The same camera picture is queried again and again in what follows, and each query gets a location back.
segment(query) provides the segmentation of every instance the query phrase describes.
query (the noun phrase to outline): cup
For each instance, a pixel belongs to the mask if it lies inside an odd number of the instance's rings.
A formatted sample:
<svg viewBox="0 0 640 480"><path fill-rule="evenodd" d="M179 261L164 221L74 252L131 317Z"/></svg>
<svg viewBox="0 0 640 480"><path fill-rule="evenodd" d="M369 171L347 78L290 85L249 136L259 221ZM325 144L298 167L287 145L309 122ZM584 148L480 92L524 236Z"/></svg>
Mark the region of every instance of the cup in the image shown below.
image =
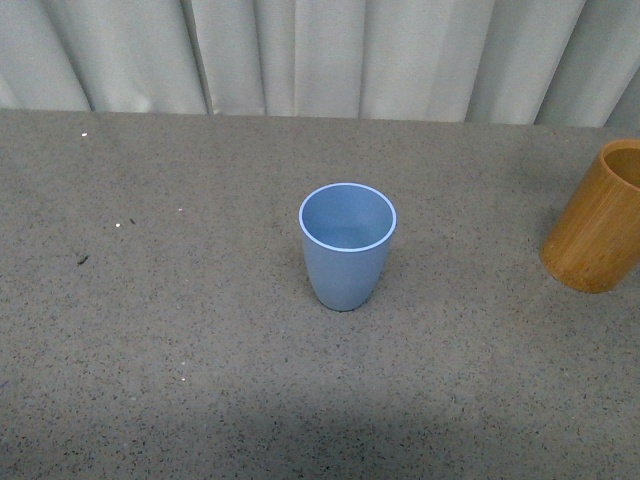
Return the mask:
<svg viewBox="0 0 640 480"><path fill-rule="evenodd" d="M300 206L305 263L318 299L353 310L371 295L382 272L396 211L387 197L357 183L334 183Z"/></svg>
<svg viewBox="0 0 640 480"><path fill-rule="evenodd" d="M607 143L540 252L576 290L611 290L640 261L640 140Z"/></svg>

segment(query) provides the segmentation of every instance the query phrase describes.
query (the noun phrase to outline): curtain fold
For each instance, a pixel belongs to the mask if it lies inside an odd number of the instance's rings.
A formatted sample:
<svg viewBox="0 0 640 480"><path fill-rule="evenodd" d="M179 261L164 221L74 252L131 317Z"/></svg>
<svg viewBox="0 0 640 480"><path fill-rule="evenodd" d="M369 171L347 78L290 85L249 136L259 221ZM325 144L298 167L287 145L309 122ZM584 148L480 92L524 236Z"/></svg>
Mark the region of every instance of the curtain fold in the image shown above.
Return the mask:
<svg viewBox="0 0 640 480"><path fill-rule="evenodd" d="M640 128L637 0L4 0L0 108Z"/></svg>

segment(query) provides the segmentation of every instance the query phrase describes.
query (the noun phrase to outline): bamboo cup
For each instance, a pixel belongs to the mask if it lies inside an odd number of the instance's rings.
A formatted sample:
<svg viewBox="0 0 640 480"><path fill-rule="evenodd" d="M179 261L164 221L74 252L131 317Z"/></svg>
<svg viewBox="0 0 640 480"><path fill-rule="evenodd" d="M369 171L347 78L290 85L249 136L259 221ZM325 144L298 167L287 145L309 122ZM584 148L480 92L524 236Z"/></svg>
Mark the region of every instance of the bamboo cup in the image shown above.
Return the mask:
<svg viewBox="0 0 640 480"><path fill-rule="evenodd" d="M590 293L611 290L640 261L640 140L600 150L540 257L560 282Z"/></svg>

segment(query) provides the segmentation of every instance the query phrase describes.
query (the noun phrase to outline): orange cup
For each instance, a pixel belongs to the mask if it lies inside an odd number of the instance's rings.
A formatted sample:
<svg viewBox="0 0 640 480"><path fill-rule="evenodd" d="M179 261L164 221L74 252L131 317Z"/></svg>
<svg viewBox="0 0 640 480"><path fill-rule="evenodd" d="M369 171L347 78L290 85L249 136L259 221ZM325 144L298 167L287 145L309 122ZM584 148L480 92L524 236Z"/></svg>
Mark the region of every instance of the orange cup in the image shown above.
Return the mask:
<svg viewBox="0 0 640 480"><path fill-rule="evenodd" d="M640 140L601 150L540 252L560 282L611 290L640 261Z"/></svg>

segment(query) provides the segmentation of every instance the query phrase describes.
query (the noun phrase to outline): blue cup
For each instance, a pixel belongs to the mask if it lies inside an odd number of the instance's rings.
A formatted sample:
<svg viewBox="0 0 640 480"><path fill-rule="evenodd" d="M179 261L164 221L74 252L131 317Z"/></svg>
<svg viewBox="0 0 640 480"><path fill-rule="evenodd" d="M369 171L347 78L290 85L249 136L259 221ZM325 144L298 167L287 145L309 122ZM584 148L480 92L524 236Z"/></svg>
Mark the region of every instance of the blue cup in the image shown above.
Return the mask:
<svg viewBox="0 0 640 480"><path fill-rule="evenodd" d="M396 228L389 199L365 185L334 183L302 202L299 221L318 299L341 312L362 305L382 272Z"/></svg>

